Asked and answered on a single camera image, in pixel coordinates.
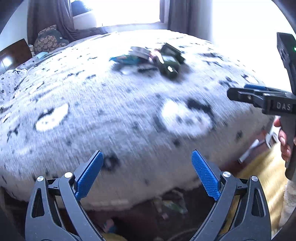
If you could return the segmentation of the person's right hand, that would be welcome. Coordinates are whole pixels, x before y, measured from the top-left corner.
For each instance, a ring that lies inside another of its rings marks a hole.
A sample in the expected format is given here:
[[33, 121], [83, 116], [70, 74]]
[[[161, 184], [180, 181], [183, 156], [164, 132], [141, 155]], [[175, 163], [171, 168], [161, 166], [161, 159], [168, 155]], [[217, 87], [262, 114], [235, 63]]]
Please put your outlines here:
[[287, 135], [281, 127], [280, 118], [277, 118], [274, 121], [273, 125], [277, 128], [280, 128], [280, 131], [278, 133], [278, 140], [280, 142], [281, 157], [283, 160], [288, 162], [291, 157], [292, 149], [291, 146], [287, 143]]

